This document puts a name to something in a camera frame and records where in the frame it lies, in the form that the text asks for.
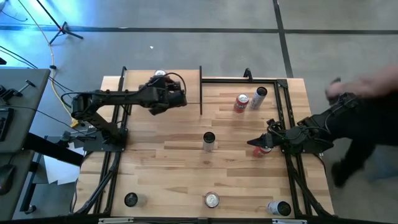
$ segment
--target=person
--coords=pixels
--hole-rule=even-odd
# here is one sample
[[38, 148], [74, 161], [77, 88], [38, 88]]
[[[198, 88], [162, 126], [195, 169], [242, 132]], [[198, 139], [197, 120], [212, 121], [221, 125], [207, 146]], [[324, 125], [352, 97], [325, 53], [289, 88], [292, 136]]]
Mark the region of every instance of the person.
[[327, 98], [342, 93], [354, 93], [359, 98], [379, 98], [398, 91], [398, 66], [386, 67], [371, 77], [360, 78], [354, 82], [332, 83], [326, 90]]
[[353, 82], [334, 82], [326, 89], [329, 100], [343, 93], [354, 93], [363, 103], [355, 112], [328, 122], [333, 139], [352, 139], [344, 158], [331, 168], [337, 187], [364, 167], [377, 144], [398, 146], [398, 67], [386, 67]]

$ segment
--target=yellow cable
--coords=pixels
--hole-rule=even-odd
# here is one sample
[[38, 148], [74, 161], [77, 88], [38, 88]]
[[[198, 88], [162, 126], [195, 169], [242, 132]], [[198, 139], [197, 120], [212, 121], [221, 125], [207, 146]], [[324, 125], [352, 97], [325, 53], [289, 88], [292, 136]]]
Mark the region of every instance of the yellow cable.
[[[26, 9], [26, 7], [23, 5], [23, 3], [22, 3], [20, 0], [18, 0], [18, 1], [19, 1], [19, 3], [21, 4], [21, 6], [25, 9], [25, 11], [28, 13], [28, 15], [30, 16], [30, 18], [35, 22], [36, 26], [37, 26], [37, 27], [40, 29], [40, 31], [42, 32], [42, 34], [43, 34], [43, 36], [44, 36], [44, 38], [45, 38], [45, 41], [47, 42], [47, 45], [49, 46], [50, 51], [51, 51], [51, 65], [54, 65], [54, 53], [53, 53], [53, 51], [52, 51], [52, 47], [51, 47], [51, 45], [50, 45], [49, 40], [48, 40], [47, 37], [45, 36], [45, 34], [44, 34], [42, 28], [38, 25], [38, 23], [36, 22], [36, 20], [33, 18], [33, 16], [30, 14], [30, 12]], [[51, 77], [52, 77], [53, 80], [55, 79], [55, 69], [52, 69], [52, 68], [51, 68]], [[77, 121], [76, 119], [72, 118], [72, 116], [70, 115], [70, 111], [69, 111], [68, 108], [62, 103], [62, 100], [61, 100], [59, 94], [57, 93], [57, 91], [56, 91], [56, 89], [55, 89], [55, 87], [54, 87], [54, 81], [51, 81], [51, 87], [52, 87], [52, 90], [53, 90], [55, 96], [56, 96], [56, 97], [58, 98], [58, 100], [61, 102], [63, 108], [64, 108], [65, 111], [69, 114], [69, 117], [72, 119], [72, 123], [71, 123], [70, 126], [71, 126], [71, 127], [77, 126], [77, 125], [78, 125], [78, 121]]]

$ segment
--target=person's hand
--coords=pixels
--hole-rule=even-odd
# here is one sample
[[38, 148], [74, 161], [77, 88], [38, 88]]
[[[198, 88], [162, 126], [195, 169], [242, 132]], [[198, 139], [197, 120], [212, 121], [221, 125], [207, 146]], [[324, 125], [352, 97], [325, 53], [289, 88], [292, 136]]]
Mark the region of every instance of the person's hand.
[[360, 78], [351, 83], [332, 83], [326, 90], [326, 97], [336, 98], [349, 92], [360, 98], [377, 98], [398, 91], [398, 67], [386, 67], [370, 78]]

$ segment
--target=black pants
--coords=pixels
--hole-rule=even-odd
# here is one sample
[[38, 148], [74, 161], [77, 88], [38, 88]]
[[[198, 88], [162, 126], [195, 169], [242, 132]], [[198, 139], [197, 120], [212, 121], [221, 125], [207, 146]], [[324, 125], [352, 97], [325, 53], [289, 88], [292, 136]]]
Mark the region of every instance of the black pants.
[[363, 101], [355, 110], [328, 120], [328, 125], [332, 140], [353, 140], [345, 157], [332, 168], [335, 185], [342, 186], [364, 166], [377, 144], [398, 146], [398, 94]]

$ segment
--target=red can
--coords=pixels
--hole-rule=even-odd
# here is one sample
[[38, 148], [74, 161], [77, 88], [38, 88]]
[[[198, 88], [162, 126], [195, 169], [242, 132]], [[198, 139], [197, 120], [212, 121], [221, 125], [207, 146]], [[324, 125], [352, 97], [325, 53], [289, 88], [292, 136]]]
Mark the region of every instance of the red can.
[[261, 147], [256, 147], [253, 150], [253, 156], [257, 158], [263, 157], [265, 154], [268, 154], [271, 152], [271, 148], [261, 148]]
[[236, 97], [234, 111], [237, 113], [242, 113], [244, 109], [246, 109], [248, 103], [249, 97], [246, 94], [239, 94], [238, 97]]

